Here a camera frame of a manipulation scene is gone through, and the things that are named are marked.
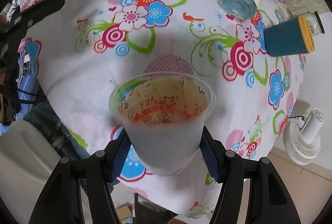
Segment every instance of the white fan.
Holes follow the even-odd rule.
[[[290,118],[283,132],[283,144],[290,158],[299,165],[309,164],[320,151],[319,129],[324,122],[324,115],[313,109],[308,118],[302,116]]]

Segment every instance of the plastic cup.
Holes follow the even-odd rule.
[[[109,107],[146,169],[169,176],[180,173],[194,157],[215,103],[206,82],[186,74],[154,72],[114,89]]]
[[[303,16],[265,29],[264,42],[266,51],[273,57],[315,51],[310,26]]]

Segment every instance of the blue jeans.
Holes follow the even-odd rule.
[[[69,133],[64,124],[62,124],[48,100],[34,105],[23,117],[23,120],[28,121],[38,129],[60,157],[69,157],[71,160],[78,160],[90,156]],[[81,179],[80,183],[87,193],[86,179]],[[113,191],[113,185],[118,183],[117,179],[112,184],[108,183],[110,193]]]

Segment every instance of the white wall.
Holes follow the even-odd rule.
[[[320,18],[326,33],[314,36],[316,50],[306,55],[304,79],[292,115],[307,116],[313,108],[324,114],[319,132],[322,148],[313,163],[332,170],[332,13]],[[275,146],[285,150],[281,136]]]

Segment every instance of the translucent plastic cup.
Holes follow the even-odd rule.
[[[180,173],[194,157],[215,103],[215,93],[206,82],[180,73],[154,72],[114,89],[109,107],[146,169],[169,176]]]

